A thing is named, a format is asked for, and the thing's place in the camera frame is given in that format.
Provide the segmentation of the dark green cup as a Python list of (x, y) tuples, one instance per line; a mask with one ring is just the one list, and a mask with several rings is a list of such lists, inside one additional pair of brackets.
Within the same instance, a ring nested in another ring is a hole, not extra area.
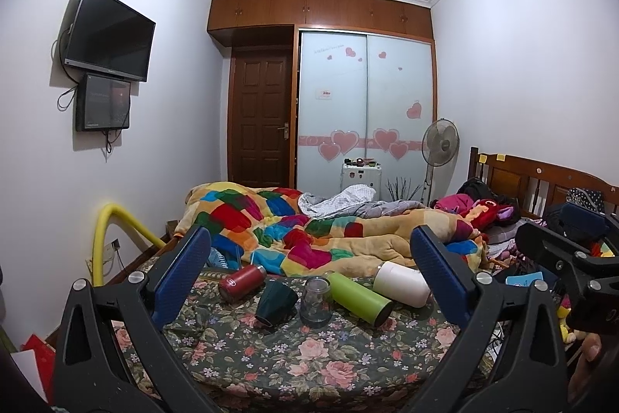
[(280, 281), (268, 281), (258, 302), (255, 318), (264, 327), (273, 328), (285, 321), (294, 310), (298, 295)]

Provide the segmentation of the clear glass cup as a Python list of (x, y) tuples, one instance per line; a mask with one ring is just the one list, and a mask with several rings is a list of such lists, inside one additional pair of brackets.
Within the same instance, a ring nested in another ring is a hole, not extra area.
[(330, 281), (311, 277), (305, 282), (301, 298), (300, 318), (311, 328), (326, 325), (333, 315), (333, 297)]

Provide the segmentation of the blue booklet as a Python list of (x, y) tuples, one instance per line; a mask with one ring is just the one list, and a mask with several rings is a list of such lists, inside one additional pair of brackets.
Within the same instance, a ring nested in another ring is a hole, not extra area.
[(504, 280), (504, 284), (509, 286), (529, 287), (536, 281), (542, 281), (544, 275), (540, 271), (531, 272), (531, 274), (519, 274), (518, 276), (509, 276)]

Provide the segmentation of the wooden headboard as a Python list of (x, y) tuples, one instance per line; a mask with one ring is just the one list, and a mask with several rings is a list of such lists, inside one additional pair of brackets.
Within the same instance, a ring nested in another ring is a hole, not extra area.
[(563, 203), (572, 188), (599, 191), (604, 212), (618, 213), (618, 185), (553, 163), (507, 154), (486, 154), (470, 149), (468, 177), (477, 177), (497, 195), (514, 198), (520, 213), (541, 218), (548, 206)]

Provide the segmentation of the red plush toy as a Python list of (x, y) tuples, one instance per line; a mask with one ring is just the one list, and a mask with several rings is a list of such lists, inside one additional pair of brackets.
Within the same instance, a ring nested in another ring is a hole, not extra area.
[(506, 226), (519, 221), (520, 213), (517, 206), (508, 203), (498, 203), (492, 199), (480, 199), (465, 216), (473, 228), (486, 231), (495, 225)]

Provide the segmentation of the yellow foam tube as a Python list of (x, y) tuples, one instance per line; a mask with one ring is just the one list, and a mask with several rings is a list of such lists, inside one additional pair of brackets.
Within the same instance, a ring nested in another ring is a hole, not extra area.
[(137, 254), (150, 252), (152, 247), (163, 248), (166, 243), (161, 237), (149, 230), (124, 206), (117, 203), (106, 203), (99, 210), (94, 224), (91, 248), (91, 283), (94, 286), (103, 286), (112, 273), (109, 268), (111, 262), (117, 271), (121, 267), (116, 256), (123, 240), (130, 240), (139, 251)]

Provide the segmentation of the white thermos bottle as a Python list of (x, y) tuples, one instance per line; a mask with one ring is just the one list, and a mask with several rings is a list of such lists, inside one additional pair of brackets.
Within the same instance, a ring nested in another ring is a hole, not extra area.
[(422, 308), (430, 296), (430, 288), (420, 271), (393, 262), (379, 267), (373, 290), (412, 308)]

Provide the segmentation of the red thermos bottle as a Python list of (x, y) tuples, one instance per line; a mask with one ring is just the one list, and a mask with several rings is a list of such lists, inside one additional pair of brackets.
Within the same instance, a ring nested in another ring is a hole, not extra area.
[(219, 294), (227, 303), (235, 303), (262, 286), (265, 278), (267, 271), (263, 266), (244, 266), (219, 282)]

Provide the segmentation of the floral bed cover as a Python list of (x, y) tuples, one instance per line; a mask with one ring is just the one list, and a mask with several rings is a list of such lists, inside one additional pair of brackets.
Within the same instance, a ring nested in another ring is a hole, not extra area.
[(203, 271), (162, 333), (203, 393), (226, 412), (396, 412), (457, 337), (439, 307), (395, 307), (378, 328), (337, 307), (320, 328), (299, 315), (259, 325), (252, 296), (224, 303)]

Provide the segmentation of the green thermos bottle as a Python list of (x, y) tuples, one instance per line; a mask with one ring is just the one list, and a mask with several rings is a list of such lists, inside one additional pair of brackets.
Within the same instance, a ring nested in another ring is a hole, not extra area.
[(367, 324), (380, 327), (392, 313), (393, 302), (337, 271), (326, 275), (333, 300)]

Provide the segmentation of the standing electric fan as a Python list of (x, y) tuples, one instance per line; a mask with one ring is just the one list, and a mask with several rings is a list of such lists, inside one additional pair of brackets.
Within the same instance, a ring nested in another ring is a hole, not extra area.
[(426, 163), (422, 192), (425, 204), (431, 201), (434, 170), (448, 165), (459, 148), (460, 135), (457, 125), (451, 120), (440, 118), (426, 129), (422, 140), (422, 155)]

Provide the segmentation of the colourful patchwork blanket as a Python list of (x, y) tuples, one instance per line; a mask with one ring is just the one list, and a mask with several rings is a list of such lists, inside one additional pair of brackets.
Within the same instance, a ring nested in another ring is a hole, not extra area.
[(429, 226), (472, 271), (486, 259), (484, 235), (461, 216), (422, 207), (368, 219), (313, 219), (301, 213), (300, 196), (288, 188), (205, 183), (189, 192), (174, 235), (183, 237), (197, 223), (233, 265), (262, 263), (272, 274), (288, 277), (329, 271), (370, 277), (387, 261), (413, 267), (410, 237), (420, 225)]

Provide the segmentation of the white grey crumpled cloth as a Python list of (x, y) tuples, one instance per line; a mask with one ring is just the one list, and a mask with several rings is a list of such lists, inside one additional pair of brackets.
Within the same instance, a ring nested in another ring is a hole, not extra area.
[(351, 185), (337, 195), (323, 198), (303, 193), (298, 198), (300, 212), (311, 219), (359, 217), (363, 219), (398, 216), (407, 211), (424, 209), (417, 200), (374, 200), (376, 190), (369, 185)]

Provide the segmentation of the white small cabinet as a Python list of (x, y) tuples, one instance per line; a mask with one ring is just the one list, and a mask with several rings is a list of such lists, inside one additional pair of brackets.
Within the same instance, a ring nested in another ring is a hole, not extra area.
[(345, 158), (342, 163), (340, 189), (352, 185), (367, 185), (374, 189), (374, 200), (381, 197), (382, 167), (380, 163), (370, 158)]

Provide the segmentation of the sliding wardrobe with hearts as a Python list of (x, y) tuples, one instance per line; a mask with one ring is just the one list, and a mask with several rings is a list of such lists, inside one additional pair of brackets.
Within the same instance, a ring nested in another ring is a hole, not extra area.
[(345, 158), (382, 167), (383, 200), (422, 199), (422, 139), (433, 120), (426, 42), (308, 31), (300, 36), (296, 186), (332, 197)]

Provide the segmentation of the brown wooden door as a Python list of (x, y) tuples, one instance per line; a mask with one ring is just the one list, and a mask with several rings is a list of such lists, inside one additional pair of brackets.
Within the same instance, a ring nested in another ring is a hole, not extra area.
[(292, 52), (236, 49), (227, 105), (227, 177), (250, 188), (289, 183)]

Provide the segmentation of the small wall monitor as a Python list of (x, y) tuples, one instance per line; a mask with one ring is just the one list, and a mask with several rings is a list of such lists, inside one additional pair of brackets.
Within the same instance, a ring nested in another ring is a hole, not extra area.
[(75, 130), (106, 132), (130, 127), (131, 84), (86, 73), (75, 96)]

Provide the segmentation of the wall mounted black television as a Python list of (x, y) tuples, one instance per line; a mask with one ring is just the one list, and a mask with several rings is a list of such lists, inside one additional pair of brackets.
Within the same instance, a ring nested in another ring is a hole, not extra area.
[(63, 49), (65, 65), (144, 82), (155, 22), (120, 0), (80, 0)]

